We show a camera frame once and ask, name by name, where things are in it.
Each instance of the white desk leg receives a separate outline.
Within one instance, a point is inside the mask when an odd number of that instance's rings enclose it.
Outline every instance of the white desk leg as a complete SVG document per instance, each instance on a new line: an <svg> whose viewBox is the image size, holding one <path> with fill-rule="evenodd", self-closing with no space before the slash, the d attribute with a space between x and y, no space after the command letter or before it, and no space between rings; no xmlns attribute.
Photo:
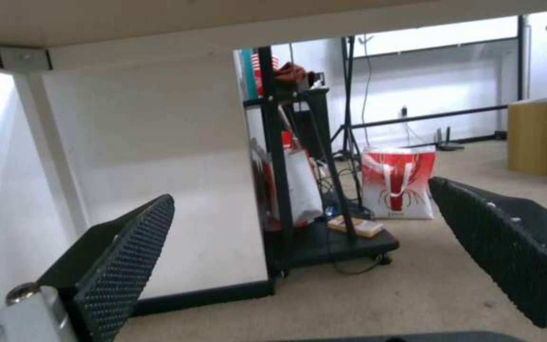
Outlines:
<svg viewBox="0 0 547 342"><path fill-rule="evenodd" d="M72 177L69 162L52 107L40 74L15 74L14 82L37 147L47 183L61 223L73 243L88 228L82 198Z"/></svg>

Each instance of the beige carpet floor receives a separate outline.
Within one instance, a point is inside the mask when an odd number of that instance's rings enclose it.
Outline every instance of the beige carpet floor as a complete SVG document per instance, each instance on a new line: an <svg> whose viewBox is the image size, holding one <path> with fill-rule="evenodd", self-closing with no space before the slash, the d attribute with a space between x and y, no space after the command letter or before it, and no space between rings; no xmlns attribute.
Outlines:
<svg viewBox="0 0 547 342"><path fill-rule="evenodd" d="M438 153L435 175L534 199L547 206L547 178L506 169L506 144L482 142ZM386 221L401 242L393 264L363 275L330 265L293 270L262 299L134 318L120 342L255 341L339 336L493 331L547 342L471 260L441 218ZM358 269L369 260L343 263Z"/></svg>

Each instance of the black metal shelf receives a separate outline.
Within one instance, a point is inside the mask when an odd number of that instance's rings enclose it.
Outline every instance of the black metal shelf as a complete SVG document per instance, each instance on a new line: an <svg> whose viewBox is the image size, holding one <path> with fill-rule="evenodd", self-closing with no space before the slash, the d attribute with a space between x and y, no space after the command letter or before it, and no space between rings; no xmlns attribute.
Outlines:
<svg viewBox="0 0 547 342"><path fill-rule="evenodd" d="M309 95L321 95L328 93L327 87L319 87L315 89L310 89L308 91L305 91ZM294 96L292 93L278 93L276 95L276 100L278 102L302 102L297 96ZM244 101L244 109L252 109L256 107L260 107L267 103L267 99L265 97L259 97L258 99L252 99L252 100L246 100Z"/></svg>
<svg viewBox="0 0 547 342"><path fill-rule="evenodd" d="M348 200L343 194L337 167L330 152L328 123L327 134L319 129L319 118L314 112L324 112L326 109L327 88L312 89L301 93L280 93L276 90L274 71L272 69L271 47L258 48L263 89L265 96L244 102L245 108L260 108L263 118L265 145L271 152L275 192L282 231L263 234L265 257L270 274L277 271L288 271L291 268L310 266L326 262L347 260L348 258L374 257L384 255L397 249L398 241L389 232L380 232L372 239L362 239L356 236L351 220ZM278 104L287 105L293 102L306 102L309 110L309 123L314 132L314 141L322 152L331 176L333 188L338 195L339 209L343 215L347 234L330 231L324 218L317 219L306 228L295 228L292 221L291 203L286 175L284 151L281 133L282 121L278 115Z"/></svg>
<svg viewBox="0 0 547 342"><path fill-rule="evenodd" d="M348 238L347 234L330 230L324 219L318 219L305 228L297 228L290 248L278 232L267 232L264 239L267 264L273 274L333 260L385 255L400 245L386 230L370 239Z"/></svg>

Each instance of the red and white bag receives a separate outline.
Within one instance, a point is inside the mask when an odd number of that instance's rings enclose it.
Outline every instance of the red and white bag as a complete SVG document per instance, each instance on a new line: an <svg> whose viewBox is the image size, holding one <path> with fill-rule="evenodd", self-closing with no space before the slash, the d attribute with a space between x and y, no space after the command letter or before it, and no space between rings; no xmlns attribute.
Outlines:
<svg viewBox="0 0 547 342"><path fill-rule="evenodd" d="M362 153L363 203L380 219L432 219L428 180L436 148L375 148Z"/></svg>
<svg viewBox="0 0 547 342"><path fill-rule="evenodd" d="M256 141L251 142L251 149L262 163L263 175L269 193L270 214L273 218L280 219L271 155L261 149ZM292 221L295 227L302 227L322 216L322 198L305 150L285 150L284 163L286 164L288 194L291 200ZM280 229L280 225L277 224L270 224L265 228L267 231Z"/></svg>

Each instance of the lobster logo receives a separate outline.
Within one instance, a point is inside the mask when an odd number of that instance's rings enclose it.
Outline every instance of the lobster logo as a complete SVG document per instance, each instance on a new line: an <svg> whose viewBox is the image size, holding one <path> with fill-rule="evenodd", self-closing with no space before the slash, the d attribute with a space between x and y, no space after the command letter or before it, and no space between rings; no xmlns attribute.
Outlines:
<svg viewBox="0 0 547 342"><path fill-rule="evenodd" d="M413 203L423 203L421 195L410 188L421 176L422 161L421 154L365 153L362 160L365 182L385 185L378 203L395 212L401 212L405 204L408 208Z"/></svg>

